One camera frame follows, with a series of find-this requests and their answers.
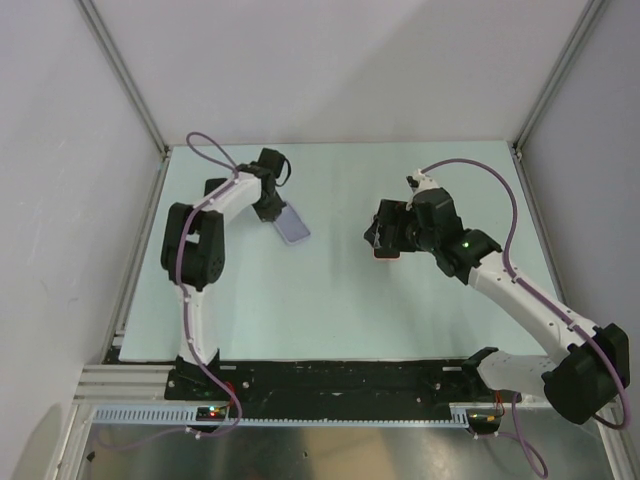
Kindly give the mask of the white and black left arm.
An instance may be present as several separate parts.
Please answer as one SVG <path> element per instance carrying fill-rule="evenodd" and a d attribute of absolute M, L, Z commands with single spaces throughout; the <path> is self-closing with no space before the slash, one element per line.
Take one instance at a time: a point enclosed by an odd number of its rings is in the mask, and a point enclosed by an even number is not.
<path fill-rule="evenodd" d="M 182 340 L 178 357 L 195 366 L 187 387 L 201 399 L 221 389 L 220 372 L 208 366 L 219 353 L 218 344 L 204 332 L 205 294 L 222 275 L 225 260 L 225 229 L 246 209 L 260 221 L 274 223 L 286 203 L 278 188 L 291 174 L 289 160 L 279 151 L 264 148 L 257 160 L 232 169 L 229 178 L 204 183 L 204 196 L 193 204 L 176 202 L 167 215 L 160 262 L 175 285 L 182 307 Z"/>

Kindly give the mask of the phone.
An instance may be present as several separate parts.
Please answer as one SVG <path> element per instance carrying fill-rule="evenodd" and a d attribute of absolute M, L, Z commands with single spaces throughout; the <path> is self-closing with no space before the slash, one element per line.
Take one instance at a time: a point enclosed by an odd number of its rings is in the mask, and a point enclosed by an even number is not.
<path fill-rule="evenodd" d="M 213 178 L 205 181 L 204 200 L 212 202 L 224 195 L 229 188 L 229 180 L 225 178 Z"/>

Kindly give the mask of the lilac phone case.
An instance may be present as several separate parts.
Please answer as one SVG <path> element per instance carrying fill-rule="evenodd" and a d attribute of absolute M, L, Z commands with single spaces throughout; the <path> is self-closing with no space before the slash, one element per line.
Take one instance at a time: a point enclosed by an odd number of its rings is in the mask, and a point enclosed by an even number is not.
<path fill-rule="evenodd" d="M 287 245 L 297 245 L 311 235 L 311 231 L 304 223 L 297 211 L 285 203 L 281 213 L 273 222 L 273 225 L 281 239 Z"/>

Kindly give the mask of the purple smartphone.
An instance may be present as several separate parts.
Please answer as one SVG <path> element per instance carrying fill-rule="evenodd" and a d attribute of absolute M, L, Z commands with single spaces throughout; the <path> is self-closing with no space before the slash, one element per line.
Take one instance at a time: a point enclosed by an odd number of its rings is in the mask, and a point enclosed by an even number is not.
<path fill-rule="evenodd" d="M 391 246 L 381 246 L 373 249 L 374 257 L 379 260 L 395 260 L 401 255 L 401 252 Z"/>

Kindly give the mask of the pink phone case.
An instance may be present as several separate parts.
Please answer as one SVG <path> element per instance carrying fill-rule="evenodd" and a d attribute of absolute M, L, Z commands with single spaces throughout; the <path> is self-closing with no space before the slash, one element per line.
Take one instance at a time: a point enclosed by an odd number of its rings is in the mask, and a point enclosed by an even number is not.
<path fill-rule="evenodd" d="M 373 256 L 378 261 L 395 261 L 401 256 L 401 253 L 395 250 L 374 249 Z"/>

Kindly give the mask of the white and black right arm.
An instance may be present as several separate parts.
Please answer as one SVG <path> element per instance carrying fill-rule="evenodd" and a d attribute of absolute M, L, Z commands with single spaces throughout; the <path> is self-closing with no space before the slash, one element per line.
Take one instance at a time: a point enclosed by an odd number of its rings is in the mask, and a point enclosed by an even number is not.
<path fill-rule="evenodd" d="M 483 294 L 543 349 L 510 354 L 485 347 L 463 363 L 464 393 L 476 401 L 496 390 L 547 400 L 564 419 L 595 418 L 629 384 L 629 341 L 615 324 L 599 327 L 508 269 L 504 249 L 485 232 L 466 228 L 443 188 L 417 190 L 407 202 L 383 199 L 364 233 L 377 259 L 429 253 L 448 277 Z"/>

